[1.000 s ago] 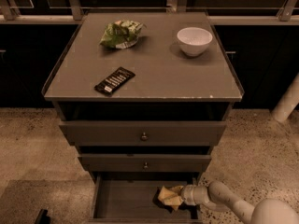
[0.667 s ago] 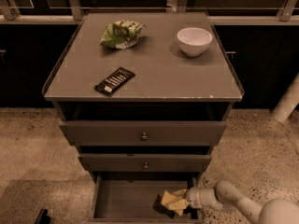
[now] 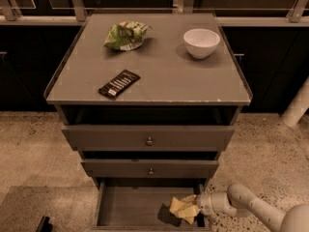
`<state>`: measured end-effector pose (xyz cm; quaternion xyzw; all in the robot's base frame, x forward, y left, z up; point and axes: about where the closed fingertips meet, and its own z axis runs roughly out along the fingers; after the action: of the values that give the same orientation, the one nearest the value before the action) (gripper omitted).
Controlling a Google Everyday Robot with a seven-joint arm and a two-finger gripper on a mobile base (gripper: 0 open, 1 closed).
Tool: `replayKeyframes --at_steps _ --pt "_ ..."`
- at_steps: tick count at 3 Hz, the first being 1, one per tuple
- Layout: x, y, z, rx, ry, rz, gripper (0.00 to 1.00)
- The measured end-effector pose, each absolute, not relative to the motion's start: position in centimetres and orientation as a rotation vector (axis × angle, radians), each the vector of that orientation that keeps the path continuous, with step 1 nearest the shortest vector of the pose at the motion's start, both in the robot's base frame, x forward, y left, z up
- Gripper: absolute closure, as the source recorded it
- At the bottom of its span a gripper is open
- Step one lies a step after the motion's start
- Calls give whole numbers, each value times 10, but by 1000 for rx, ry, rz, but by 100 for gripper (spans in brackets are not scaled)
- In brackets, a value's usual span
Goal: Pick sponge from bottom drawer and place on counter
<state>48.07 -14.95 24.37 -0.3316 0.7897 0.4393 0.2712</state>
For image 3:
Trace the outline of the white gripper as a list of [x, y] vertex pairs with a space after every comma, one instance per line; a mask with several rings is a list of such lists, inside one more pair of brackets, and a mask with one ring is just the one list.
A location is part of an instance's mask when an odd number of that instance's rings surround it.
[[198, 196], [196, 194], [188, 195], [182, 198], [182, 202], [193, 203], [196, 201], [196, 205], [200, 209], [185, 209], [180, 211], [180, 218], [187, 221], [189, 224], [194, 222], [194, 218], [201, 213], [204, 216], [225, 213], [230, 208], [228, 195], [225, 191], [219, 192], [203, 192]]

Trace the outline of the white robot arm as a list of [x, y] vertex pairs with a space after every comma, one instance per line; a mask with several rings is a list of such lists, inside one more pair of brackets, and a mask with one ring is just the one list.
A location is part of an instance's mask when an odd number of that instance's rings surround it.
[[309, 232], [308, 204], [293, 206], [284, 213], [241, 184], [231, 184], [226, 191], [202, 192], [177, 210], [176, 215], [183, 219], [215, 213], [236, 217], [245, 212], [254, 215], [271, 232]]

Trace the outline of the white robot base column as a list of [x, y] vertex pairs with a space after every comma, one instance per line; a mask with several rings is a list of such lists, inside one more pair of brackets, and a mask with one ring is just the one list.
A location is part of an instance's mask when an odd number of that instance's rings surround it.
[[282, 115], [288, 127], [295, 126], [309, 108], [309, 77], [305, 80], [297, 94]]

